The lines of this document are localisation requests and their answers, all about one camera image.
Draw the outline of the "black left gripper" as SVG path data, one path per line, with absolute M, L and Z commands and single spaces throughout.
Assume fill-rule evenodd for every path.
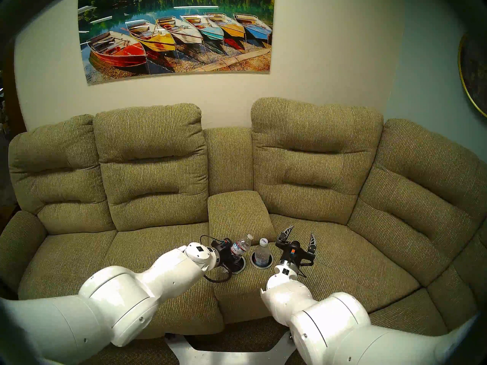
M 234 256 L 231 252 L 232 245 L 233 242 L 229 238 L 224 238 L 223 240 L 219 240 L 216 238 L 212 239 L 211 247 L 213 248 L 216 255 L 216 268 L 221 266 L 226 266 L 230 269 L 244 268 L 243 257 L 239 257 L 238 260 L 234 260 Z

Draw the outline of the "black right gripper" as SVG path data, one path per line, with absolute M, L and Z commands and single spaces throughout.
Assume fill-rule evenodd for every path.
M 294 226 L 289 226 L 283 230 L 278 240 L 275 242 L 277 248 L 282 250 L 281 261 L 295 264 L 298 268 L 301 266 L 313 266 L 316 257 L 317 240 L 314 234 L 310 234 L 308 249 L 305 251 L 298 241 L 289 241 L 289 236 Z

